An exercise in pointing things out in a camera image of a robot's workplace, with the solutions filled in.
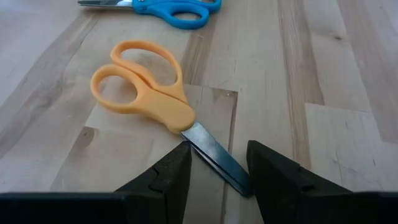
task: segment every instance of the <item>orange scissor handle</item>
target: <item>orange scissor handle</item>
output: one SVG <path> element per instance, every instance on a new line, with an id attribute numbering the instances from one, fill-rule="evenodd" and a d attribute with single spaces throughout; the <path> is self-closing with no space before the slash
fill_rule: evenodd
<path id="1" fill-rule="evenodd" d="M 164 86 L 156 82 L 150 71 L 137 63 L 130 62 L 122 58 L 122 52 L 129 49 L 142 49 L 159 54 L 164 59 L 168 60 L 175 70 L 177 76 L 173 85 Z M 116 65 L 120 65 L 128 70 L 139 75 L 151 88 L 161 93 L 174 97 L 184 103 L 188 103 L 187 97 L 184 94 L 182 82 L 182 70 L 180 64 L 174 59 L 174 56 L 162 46 L 146 41 L 146 40 L 127 40 L 120 42 L 115 46 L 111 52 L 111 59 Z"/>
<path id="2" fill-rule="evenodd" d="M 98 87 L 109 76 L 129 80 L 137 89 L 137 98 L 130 103 L 115 103 L 104 99 Z M 91 91 L 98 103 L 117 113 L 139 113 L 155 119 L 173 133 L 179 134 L 192 127 L 195 112 L 189 105 L 150 88 L 137 74 L 117 65 L 105 65 L 98 69 L 91 79 Z"/>

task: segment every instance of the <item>wooden surface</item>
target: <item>wooden surface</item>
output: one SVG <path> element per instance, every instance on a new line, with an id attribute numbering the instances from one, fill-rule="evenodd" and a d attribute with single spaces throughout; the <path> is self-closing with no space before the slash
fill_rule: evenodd
<path id="1" fill-rule="evenodd" d="M 398 190 L 395 0 L 225 0 L 193 31 L 75 0 L 2 0 L 0 29 L 2 192 L 114 190 L 181 141 L 96 105 L 90 77 L 128 39 L 175 55 L 199 121 L 243 167 L 255 139 L 348 189 Z M 174 80 L 154 54 L 124 57 Z M 134 91 L 117 78 L 103 85 L 120 101 Z M 185 223 L 262 219 L 255 198 L 193 155 Z"/>

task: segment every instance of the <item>orange scissors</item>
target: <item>orange scissors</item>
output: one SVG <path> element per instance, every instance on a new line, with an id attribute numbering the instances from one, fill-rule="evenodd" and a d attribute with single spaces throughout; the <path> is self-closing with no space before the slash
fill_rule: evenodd
<path id="1" fill-rule="evenodd" d="M 147 68 L 122 59 L 122 52 L 129 49 L 148 50 L 168 60 L 177 75 L 176 82 L 169 86 L 160 85 Z M 91 79 L 91 91 L 101 106 L 117 113 L 138 113 L 150 117 L 164 124 L 171 132 L 182 134 L 224 180 L 243 196 L 252 195 L 248 173 L 195 121 L 195 112 L 183 91 L 181 67 L 167 49 L 145 40 L 128 40 L 114 47 L 111 59 L 113 64 L 98 69 Z M 130 81 L 137 89 L 136 99 L 126 104 L 104 99 L 98 87 L 102 80 L 110 76 Z"/>

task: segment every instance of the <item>blue scissor handle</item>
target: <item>blue scissor handle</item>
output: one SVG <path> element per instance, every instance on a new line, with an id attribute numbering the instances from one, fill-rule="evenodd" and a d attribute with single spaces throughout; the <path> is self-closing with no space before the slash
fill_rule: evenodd
<path id="1" fill-rule="evenodd" d="M 209 13 L 221 7 L 221 0 L 200 2 L 196 0 L 133 0 L 133 8 L 139 14 L 151 14 L 164 19 L 170 25 L 180 29 L 197 29 L 209 20 Z M 200 16 L 198 20 L 186 20 L 174 17 L 178 12 L 189 12 Z"/>

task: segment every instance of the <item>metal blade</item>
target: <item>metal blade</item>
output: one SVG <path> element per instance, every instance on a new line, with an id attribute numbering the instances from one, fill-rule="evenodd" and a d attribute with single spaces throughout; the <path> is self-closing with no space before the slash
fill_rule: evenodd
<path id="1" fill-rule="evenodd" d="M 199 155 L 242 196 L 250 197 L 253 194 L 249 174 L 199 122 L 196 121 L 190 129 L 181 134 L 193 144 Z"/>
<path id="2" fill-rule="evenodd" d="M 132 0 L 78 1 L 81 6 L 132 8 Z"/>

